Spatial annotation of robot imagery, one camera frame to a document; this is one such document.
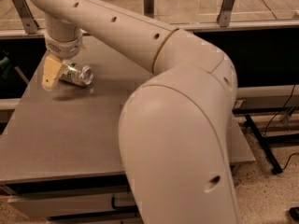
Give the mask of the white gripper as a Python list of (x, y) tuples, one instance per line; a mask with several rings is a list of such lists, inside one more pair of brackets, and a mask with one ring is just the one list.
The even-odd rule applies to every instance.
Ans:
[(63, 73), (62, 60), (69, 60), (79, 53), (82, 47), (82, 32), (78, 30), (67, 41), (53, 38), (48, 31), (44, 34), (47, 50), (51, 53), (44, 62), (42, 87), (52, 91)]

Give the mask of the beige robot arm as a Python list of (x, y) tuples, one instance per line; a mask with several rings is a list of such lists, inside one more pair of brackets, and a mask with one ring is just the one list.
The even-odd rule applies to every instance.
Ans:
[(227, 148), (237, 90), (230, 58), (183, 29), (100, 0), (30, 1), (45, 13), (46, 90), (84, 32), (153, 74), (126, 101), (118, 131), (144, 224), (241, 224)]

